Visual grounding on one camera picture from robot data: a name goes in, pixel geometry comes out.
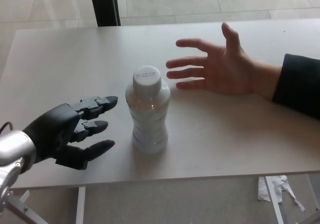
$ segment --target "paper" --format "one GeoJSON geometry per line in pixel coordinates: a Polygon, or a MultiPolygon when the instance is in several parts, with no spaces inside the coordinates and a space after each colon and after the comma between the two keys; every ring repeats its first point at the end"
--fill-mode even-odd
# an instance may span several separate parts
{"type": "MultiPolygon", "coordinates": [[[[276,196],[276,201],[278,203],[282,202],[282,191],[287,191],[289,195],[293,198],[294,202],[298,205],[298,207],[301,209],[302,212],[305,211],[304,206],[297,201],[290,185],[288,182],[288,179],[285,175],[282,176],[272,176],[271,177],[272,184],[274,186],[274,192],[276,196]]],[[[268,201],[270,202],[270,197],[268,194],[268,190],[266,187],[265,183],[265,178],[264,177],[259,177],[259,182],[258,182],[258,199],[261,201],[268,201]]]]}

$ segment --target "jacket sleeve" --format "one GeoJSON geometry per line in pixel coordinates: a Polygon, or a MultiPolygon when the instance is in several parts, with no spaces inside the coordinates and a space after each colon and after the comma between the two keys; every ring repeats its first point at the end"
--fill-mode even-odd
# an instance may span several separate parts
{"type": "Polygon", "coordinates": [[[320,120],[320,60],[286,54],[272,101],[320,120]]]}

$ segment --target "floor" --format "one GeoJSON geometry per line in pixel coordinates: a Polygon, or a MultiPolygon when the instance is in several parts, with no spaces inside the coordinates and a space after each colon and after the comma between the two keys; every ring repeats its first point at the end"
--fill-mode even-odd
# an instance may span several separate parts
{"type": "MultiPolygon", "coordinates": [[[[122,25],[320,17],[320,0],[118,0],[122,25]]],[[[0,77],[15,31],[96,26],[91,0],[0,0],[0,77]]],[[[320,178],[312,175],[320,197],[320,178]]],[[[287,223],[316,210],[306,175],[289,176],[302,213],[284,195],[287,223]]],[[[272,224],[257,178],[99,185],[87,189],[85,224],[272,224]]],[[[49,223],[75,223],[77,189],[37,190],[28,205],[49,223]]],[[[0,223],[23,223],[6,212],[0,223]]]]}

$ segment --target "white bottle cap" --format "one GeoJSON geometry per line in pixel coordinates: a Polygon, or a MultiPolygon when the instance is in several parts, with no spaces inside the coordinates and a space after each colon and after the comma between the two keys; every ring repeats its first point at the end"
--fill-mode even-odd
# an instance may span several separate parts
{"type": "Polygon", "coordinates": [[[152,66],[143,66],[133,74],[133,89],[137,95],[152,97],[161,89],[159,70],[152,66]]]}

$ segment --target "plastic bottle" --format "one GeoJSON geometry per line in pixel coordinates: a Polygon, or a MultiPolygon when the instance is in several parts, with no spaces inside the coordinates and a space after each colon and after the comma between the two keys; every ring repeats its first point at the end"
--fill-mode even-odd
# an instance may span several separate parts
{"type": "Polygon", "coordinates": [[[134,123],[133,144],[148,154],[163,150],[168,142],[165,121],[170,89],[160,72],[152,66],[139,68],[125,93],[134,123]]]}

